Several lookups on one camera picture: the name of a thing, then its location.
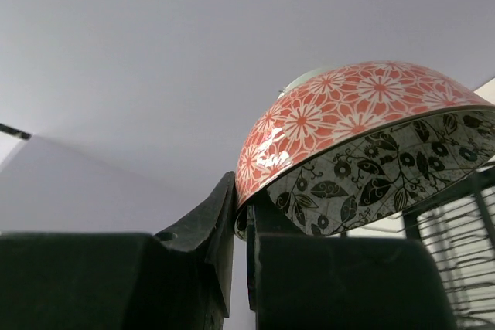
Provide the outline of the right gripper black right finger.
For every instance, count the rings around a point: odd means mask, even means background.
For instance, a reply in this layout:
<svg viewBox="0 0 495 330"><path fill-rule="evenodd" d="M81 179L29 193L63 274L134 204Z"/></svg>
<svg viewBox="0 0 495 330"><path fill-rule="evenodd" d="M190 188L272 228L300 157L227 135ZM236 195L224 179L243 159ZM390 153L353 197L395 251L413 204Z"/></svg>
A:
<svg viewBox="0 0 495 330"><path fill-rule="evenodd" d="M416 240L307 236L268 196L248 204L247 272L259 329L454 329Z"/></svg>

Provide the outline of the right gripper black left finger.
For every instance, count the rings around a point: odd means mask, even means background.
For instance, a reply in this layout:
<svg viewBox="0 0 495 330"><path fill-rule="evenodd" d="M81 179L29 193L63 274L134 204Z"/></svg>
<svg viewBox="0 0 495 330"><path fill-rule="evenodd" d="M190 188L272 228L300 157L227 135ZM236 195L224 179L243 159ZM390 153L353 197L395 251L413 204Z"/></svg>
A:
<svg viewBox="0 0 495 330"><path fill-rule="evenodd" d="M220 329L230 314L234 174L155 233L1 235L3 329Z"/></svg>

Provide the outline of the floral patterned bowl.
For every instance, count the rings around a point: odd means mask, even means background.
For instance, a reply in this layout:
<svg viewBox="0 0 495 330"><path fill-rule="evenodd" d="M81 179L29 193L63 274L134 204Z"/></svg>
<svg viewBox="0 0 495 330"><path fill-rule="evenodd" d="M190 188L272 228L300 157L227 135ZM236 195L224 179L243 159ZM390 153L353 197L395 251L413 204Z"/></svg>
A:
<svg viewBox="0 0 495 330"><path fill-rule="evenodd" d="M494 105L399 61L308 72L255 122L237 161L235 234L266 195L303 233L330 236L419 206L494 155Z"/></svg>

